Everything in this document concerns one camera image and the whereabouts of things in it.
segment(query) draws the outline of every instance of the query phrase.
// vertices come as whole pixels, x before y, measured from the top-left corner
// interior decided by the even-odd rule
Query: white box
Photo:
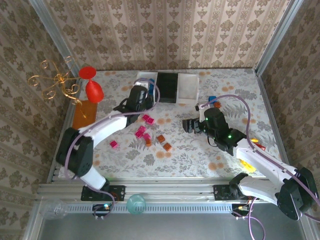
[[[179,73],[176,91],[176,103],[196,105],[199,98],[199,76],[197,74]]]
[[[137,73],[136,79],[146,78],[153,79],[154,84],[157,84],[157,72],[152,71],[139,71]],[[139,83],[149,88],[148,83]],[[155,96],[156,88],[153,89],[153,96]],[[187,104],[187,105],[196,105],[198,103],[199,98],[199,76],[198,74],[188,74],[188,73],[178,73],[178,82],[177,82],[177,90],[176,90],[176,103],[177,104]]]

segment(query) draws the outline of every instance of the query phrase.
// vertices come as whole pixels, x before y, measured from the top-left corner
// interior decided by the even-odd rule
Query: blue object
[[[155,83],[155,80],[154,80],[154,79],[150,78],[149,80],[150,80],[151,82]],[[154,88],[155,88],[154,85],[149,84],[149,91],[148,91],[149,95],[151,95],[151,96],[154,95]]]
[[[210,102],[211,100],[216,99],[216,98],[217,98],[216,96],[209,96],[208,102]],[[217,102],[217,101],[213,101],[213,102],[210,104],[210,106],[213,106],[215,102]]]
[[[146,209],[146,200],[140,194],[134,194],[126,202],[126,208],[131,214],[141,214]]]

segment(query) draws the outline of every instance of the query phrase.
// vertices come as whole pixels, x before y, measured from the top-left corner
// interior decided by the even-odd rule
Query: orange cube
[[[171,145],[170,145],[169,143],[166,143],[166,144],[163,146],[163,148],[164,148],[167,152],[169,152],[172,147],[171,147]]]
[[[149,138],[147,138],[147,139],[145,140],[145,145],[146,145],[147,147],[151,147],[152,142],[151,142],[151,140],[150,140]]]
[[[159,143],[163,143],[166,140],[163,135],[157,136],[156,139],[158,139]]]
[[[221,103],[219,102],[219,101],[216,101],[216,102],[214,102],[213,103],[213,106],[215,107],[215,108],[221,108]]]

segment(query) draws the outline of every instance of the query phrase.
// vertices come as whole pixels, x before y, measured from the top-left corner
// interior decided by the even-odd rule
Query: orange plate
[[[90,124],[93,124],[96,121],[97,115],[97,103],[92,103],[88,100],[81,101],[82,106],[77,104],[75,107],[74,117],[72,127],[74,129],[83,128]]]

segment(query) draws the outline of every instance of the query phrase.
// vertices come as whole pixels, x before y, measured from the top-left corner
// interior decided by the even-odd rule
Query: black bracket
[[[124,185],[109,185],[107,190],[105,190],[104,187],[102,187],[101,190],[113,195],[114,200],[116,202],[123,202],[125,200],[126,186]],[[83,186],[81,193],[81,201],[110,202],[112,201],[112,199],[110,196],[104,193],[99,193],[91,190],[86,186]]]
[[[243,195],[238,187],[235,191],[231,191],[230,186],[225,184],[213,185],[214,200],[216,201],[232,201],[232,200],[249,200],[249,198]]]

